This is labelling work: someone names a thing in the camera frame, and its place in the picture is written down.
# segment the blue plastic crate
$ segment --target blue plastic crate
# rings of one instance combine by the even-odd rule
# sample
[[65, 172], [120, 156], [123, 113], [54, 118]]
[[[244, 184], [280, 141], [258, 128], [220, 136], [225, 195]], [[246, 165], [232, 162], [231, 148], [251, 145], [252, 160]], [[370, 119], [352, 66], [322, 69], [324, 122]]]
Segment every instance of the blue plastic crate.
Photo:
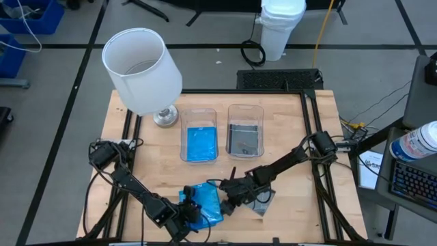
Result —
[[[4, 0], [3, 3], [9, 7], [18, 7], [16, 0]], [[26, 19], [30, 30], [34, 34], [53, 34], [64, 15], [64, 9], [56, 0], [20, 0], [22, 6], [41, 6], [45, 8], [44, 14], [38, 20]], [[27, 28], [22, 19], [0, 18], [0, 25], [10, 33], [28, 34]]]
[[[11, 34], [1, 34], [0, 40], [5, 44], [23, 49], [23, 46], [21, 46]], [[2, 44], [0, 45], [4, 48], [3, 54], [0, 55], [0, 78], [13, 79], [20, 70], [26, 51], [13, 49]]]

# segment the black keyboard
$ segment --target black keyboard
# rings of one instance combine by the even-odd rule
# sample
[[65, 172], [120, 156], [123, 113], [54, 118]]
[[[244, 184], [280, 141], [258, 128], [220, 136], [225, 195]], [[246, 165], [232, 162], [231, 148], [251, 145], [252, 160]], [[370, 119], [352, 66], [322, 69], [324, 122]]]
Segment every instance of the black keyboard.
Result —
[[390, 192], [437, 211], [437, 176], [396, 161]]

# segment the black metal frame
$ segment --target black metal frame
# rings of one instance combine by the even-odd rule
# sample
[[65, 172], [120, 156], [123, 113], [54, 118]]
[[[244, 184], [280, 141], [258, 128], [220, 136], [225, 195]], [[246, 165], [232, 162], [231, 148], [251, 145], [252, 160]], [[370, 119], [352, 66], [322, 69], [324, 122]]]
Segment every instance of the black metal frame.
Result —
[[[307, 106], [307, 96], [310, 98], [311, 106], [313, 109], [314, 114], [314, 120], [315, 120], [315, 127], [317, 131], [322, 130], [322, 123], [320, 122], [320, 115], [318, 111], [317, 101], [315, 98], [315, 92], [314, 90], [182, 90], [183, 94], [296, 94], [300, 96], [300, 101], [302, 104], [302, 112], [303, 112], [303, 118], [304, 118], [304, 124], [305, 124], [305, 130], [306, 134], [311, 134], [311, 123], [308, 113], [308, 106]], [[122, 138], [128, 137], [129, 127], [130, 127], [130, 121], [132, 117], [132, 112], [128, 111], [126, 113], [126, 119], [124, 122], [124, 129]], [[135, 122], [135, 128], [134, 128], [134, 135], [133, 138], [137, 139], [139, 136], [141, 126], [141, 117], [137, 116], [136, 122]], [[133, 168], [134, 163], [132, 162], [129, 168]], [[332, 181], [332, 176], [330, 174], [329, 168], [325, 168], [324, 170], [326, 172], [326, 186], [328, 189], [328, 192], [330, 194], [330, 197], [335, 202], [335, 192], [334, 192], [334, 186]], [[117, 195], [117, 191], [114, 189], [111, 191], [111, 197], [109, 202], [112, 202], [115, 198], [115, 195]], [[117, 233], [116, 236], [113, 238], [109, 238], [109, 231], [112, 226], [112, 217], [108, 218], [107, 224], [104, 228], [104, 233], [102, 234], [102, 238], [93, 238], [93, 239], [81, 239], [77, 241], [69, 241], [69, 242], [58, 242], [58, 243], [45, 243], [45, 244], [39, 244], [39, 245], [108, 245], [109, 243], [120, 243], [122, 241], [122, 234], [124, 229], [124, 223], [126, 220], [126, 211], [127, 211], [127, 202], [128, 202], [128, 196], [127, 194], [125, 197], [123, 197], [121, 201], [121, 208], [119, 212], [119, 220], [117, 222]], [[334, 217], [334, 225], [335, 225], [335, 232], [336, 232], [336, 239], [331, 239], [329, 234], [329, 227], [328, 227], [328, 219], [326, 216], [326, 208], [325, 203], [320, 194], [317, 192], [317, 198], [318, 198], [318, 206], [319, 206], [319, 213], [320, 213], [320, 221], [321, 221], [321, 229], [324, 236], [325, 242], [330, 243], [336, 243], [338, 245], [359, 245], [360, 243], [352, 242], [352, 241], [344, 241], [343, 240], [343, 233], [341, 226], [338, 222], [338, 220]], [[167, 245], [168, 242], [147, 242], [148, 245], [156, 245], [156, 246], [163, 246]], [[205, 245], [218, 245], [219, 243], [207, 243]], [[273, 238], [273, 244], [274, 245], [297, 245], [295, 243], [280, 243], [278, 238]], [[232, 243], [232, 245], [241, 245], [241, 246], [267, 246], [272, 245], [271, 243]]]

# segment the wooden table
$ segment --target wooden table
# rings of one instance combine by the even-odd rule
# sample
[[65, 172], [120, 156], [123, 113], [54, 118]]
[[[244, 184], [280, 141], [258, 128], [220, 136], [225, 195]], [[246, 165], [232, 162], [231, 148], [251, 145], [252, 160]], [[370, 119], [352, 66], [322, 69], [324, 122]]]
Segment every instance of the wooden table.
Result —
[[[331, 136], [342, 135], [337, 106], [332, 91], [317, 91], [317, 102], [322, 127]], [[235, 161], [225, 151], [227, 109], [232, 104], [259, 105], [264, 108], [264, 154], [250, 161]], [[311, 103], [308, 100], [312, 131], [315, 131]], [[152, 192], [178, 202], [178, 191], [184, 185], [195, 185], [208, 178], [228, 178], [233, 166], [236, 176], [258, 165], [267, 165], [287, 154], [306, 135], [300, 96], [293, 94], [182, 94], [176, 102], [181, 112], [191, 108], [213, 108], [217, 112], [219, 156], [213, 165], [192, 166], [180, 158], [180, 121], [171, 128], [159, 128], [152, 116], [143, 117], [139, 137], [144, 145], [137, 149], [133, 174]], [[104, 123], [102, 138], [119, 139], [122, 136], [126, 108], [116, 91]], [[135, 121], [132, 121], [130, 134]], [[338, 154], [339, 162], [349, 165], [346, 154]], [[352, 172], [342, 165], [331, 166], [333, 184], [340, 211], [363, 237], [367, 238], [363, 215]], [[236, 208], [231, 217], [212, 228], [210, 242], [229, 241], [235, 243], [272, 242], [279, 237], [286, 242], [323, 242], [320, 216], [316, 200], [310, 162], [296, 165], [277, 177], [272, 183], [276, 195], [267, 213], [260, 217], [250, 208]], [[107, 207], [111, 186], [100, 177], [89, 193], [87, 224], [91, 228]], [[326, 207], [331, 238], [335, 237], [332, 214]], [[114, 214], [111, 235], [115, 235], [118, 212]], [[208, 230], [191, 233], [191, 241], [204, 241]], [[79, 226], [78, 236], [82, 236]], [[141, 238], [141, 205], [129, 196], [123, 241], [139, 241]], [[146, 241], [169, 241], [166, 229], [158, 229], [145, 217]]]

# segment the silver lamp base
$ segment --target silver lamp base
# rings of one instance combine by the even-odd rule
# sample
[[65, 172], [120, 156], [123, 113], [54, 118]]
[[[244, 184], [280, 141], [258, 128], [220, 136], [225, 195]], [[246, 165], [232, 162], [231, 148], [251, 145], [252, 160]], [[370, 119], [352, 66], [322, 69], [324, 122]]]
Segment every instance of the silver lamp base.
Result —
[[169, 128], [174, 126], [178, 121], [179, 114], [178, 109], [173, 105], [170, 107], [153, 114], [153, 121], [162, 128]]

